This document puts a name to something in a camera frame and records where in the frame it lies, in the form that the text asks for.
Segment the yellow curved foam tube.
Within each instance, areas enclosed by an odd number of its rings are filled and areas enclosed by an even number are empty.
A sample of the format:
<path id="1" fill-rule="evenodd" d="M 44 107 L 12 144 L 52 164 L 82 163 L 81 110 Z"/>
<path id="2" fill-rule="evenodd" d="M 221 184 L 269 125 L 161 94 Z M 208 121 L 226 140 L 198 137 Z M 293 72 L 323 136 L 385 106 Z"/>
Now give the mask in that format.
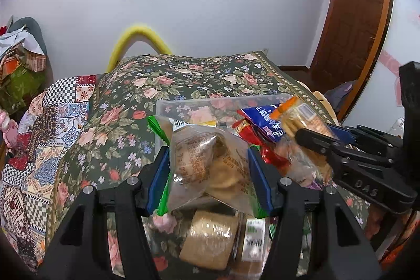
<path id="1" fill-rule="evenodd" d="M 151 28 L 146 25 L 131 25 L 118 38 L 106 67 L 106 73 L 112 72 L 134 45 L 147 45 L 158 55 L 173 55 L 169 46 Z"/>

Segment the wooden door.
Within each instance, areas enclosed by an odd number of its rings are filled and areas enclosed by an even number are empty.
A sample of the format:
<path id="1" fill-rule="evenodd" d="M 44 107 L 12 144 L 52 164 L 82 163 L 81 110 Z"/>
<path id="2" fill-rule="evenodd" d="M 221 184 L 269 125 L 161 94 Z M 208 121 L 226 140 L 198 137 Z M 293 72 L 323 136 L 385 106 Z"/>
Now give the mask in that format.
<path id="1" fill-rule="evenodd" d="M 336 109 L 344 120 L 366 86 L 389 28 L 394 0 L 330 0 L 310 75 L 325 93 L 346 82 L 352 89 Z"/>

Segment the pink plush toy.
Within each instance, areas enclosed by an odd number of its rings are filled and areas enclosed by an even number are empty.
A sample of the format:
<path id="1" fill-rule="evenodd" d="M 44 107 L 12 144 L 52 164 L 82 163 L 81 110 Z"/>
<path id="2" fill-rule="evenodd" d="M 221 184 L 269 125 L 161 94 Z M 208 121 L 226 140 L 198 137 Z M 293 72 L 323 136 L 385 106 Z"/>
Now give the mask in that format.
<path id="1" fill-rule="evenodd" d="M 5 144 L 10 149 L 14 148 L 17 144 L 19 125 L 3 109 L 0 111 L 0 124 Z"/>

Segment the square cracker pack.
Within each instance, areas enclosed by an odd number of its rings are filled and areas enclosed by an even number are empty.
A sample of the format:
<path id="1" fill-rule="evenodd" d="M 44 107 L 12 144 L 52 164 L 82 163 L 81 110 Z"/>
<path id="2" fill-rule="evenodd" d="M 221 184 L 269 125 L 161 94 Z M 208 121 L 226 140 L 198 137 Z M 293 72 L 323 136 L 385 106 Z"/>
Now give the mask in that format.
<path id="1" fill-rule="evenodd" d="M 179 259 L 205 269 L 226 269 L 238 225 L 236 216 L 196 211 Z"/>

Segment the pile of clothes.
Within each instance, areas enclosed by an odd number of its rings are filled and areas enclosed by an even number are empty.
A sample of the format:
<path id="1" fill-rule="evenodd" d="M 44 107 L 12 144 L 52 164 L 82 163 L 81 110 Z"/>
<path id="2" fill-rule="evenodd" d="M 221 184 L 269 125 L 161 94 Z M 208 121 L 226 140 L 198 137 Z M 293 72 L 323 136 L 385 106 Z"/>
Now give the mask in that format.
<path id="1" fill-rule="evenodd" d="M 48 58 L 38 22 L 23 17 L 1 28 L 1 108 L 12 116 L 27 110 L 46 82 Z"/>

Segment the patchwork quilt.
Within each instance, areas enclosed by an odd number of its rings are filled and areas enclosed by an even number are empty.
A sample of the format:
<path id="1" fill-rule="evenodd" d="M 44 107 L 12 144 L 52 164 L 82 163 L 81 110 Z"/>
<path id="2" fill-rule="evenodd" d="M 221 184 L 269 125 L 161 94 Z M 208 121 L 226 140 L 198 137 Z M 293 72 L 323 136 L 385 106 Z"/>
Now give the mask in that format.
<path id="1" fill-rule="evenodd" d="M 58 164 L 88 119 L 97 77 L 55 81 L 23 115 L 17 145 L 1 172 L 1 230 L 32 271 L 46 249 L 46 227 Z"/>

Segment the round cracker roll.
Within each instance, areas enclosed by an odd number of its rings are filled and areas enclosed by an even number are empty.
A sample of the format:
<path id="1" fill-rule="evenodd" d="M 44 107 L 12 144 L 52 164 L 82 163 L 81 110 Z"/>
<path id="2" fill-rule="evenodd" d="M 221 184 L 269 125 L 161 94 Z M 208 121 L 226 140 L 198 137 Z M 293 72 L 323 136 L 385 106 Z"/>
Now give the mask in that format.
<path id="1" fill-rule="evenodd" d="M 233 279 L 259 279 L 271 248 L 268 218 L 245 215 L 241 221 L 238 248 L 231 264 Z"/>

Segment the red snack packet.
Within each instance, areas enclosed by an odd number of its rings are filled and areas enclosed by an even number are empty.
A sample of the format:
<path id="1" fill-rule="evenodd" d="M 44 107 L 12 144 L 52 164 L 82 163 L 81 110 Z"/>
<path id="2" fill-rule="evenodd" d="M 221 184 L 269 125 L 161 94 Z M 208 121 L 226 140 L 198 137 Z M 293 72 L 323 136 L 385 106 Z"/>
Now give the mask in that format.
<path id="1" fill-rule="evenodd" d="M 256 146 L 260 151 L 262 159 L 274 165 L 281 175 L 285 175 L 290 167 L 288 159 L 279 156 L 274 152 L 272 146 L 256 131 L 252 123 L 247 119 L 235 122 L 231 128 L 249 145 Z"/>

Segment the clear plastic storage bin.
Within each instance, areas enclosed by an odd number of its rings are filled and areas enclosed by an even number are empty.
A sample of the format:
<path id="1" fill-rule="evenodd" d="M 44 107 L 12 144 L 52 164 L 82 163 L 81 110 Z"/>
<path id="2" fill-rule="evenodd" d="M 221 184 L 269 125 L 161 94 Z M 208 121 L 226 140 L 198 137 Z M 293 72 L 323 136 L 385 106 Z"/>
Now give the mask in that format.
<path id="1" fill-rule="evenodd" d="M 291 94 L 280 93 L 247 97 L 216 97 L 209 99 L 158 100 L 155 115 L 188 124 L 208 124 L 236 134 L 231 126 L 242 119 L 236 111 L 242 108 L 285 102 Z"/>

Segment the blue red biscuit bag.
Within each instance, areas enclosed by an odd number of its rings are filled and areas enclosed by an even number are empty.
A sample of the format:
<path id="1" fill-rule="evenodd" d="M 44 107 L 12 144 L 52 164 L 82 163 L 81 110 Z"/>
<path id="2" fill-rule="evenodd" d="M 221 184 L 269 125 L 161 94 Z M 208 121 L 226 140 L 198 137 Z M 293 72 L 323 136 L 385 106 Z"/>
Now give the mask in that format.
<path id="1" fill-rule="evenodd" d="M 249 120 L 266 139 L 277 144 L 284 135 L 281 123 L 271 119 L 271 113 L 277 109 L 277 104 L 238 109 L 236 112 Z"/>

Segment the clear green cookie bag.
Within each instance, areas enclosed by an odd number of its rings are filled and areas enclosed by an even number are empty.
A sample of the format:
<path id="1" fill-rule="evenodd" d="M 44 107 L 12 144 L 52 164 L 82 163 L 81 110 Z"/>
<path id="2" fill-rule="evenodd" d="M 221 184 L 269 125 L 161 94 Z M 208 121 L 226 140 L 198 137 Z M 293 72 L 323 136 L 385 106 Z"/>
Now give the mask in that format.
<path id="1" fill-rule="evenodd" d="M 161 116 L 147 117 L 150 129 L 169 149 L 169 174 L 157 215 L 199 206 L 212 198 L 255 218 L 268 216 L 251 180 L 248 143 L 207 124 Z"/>

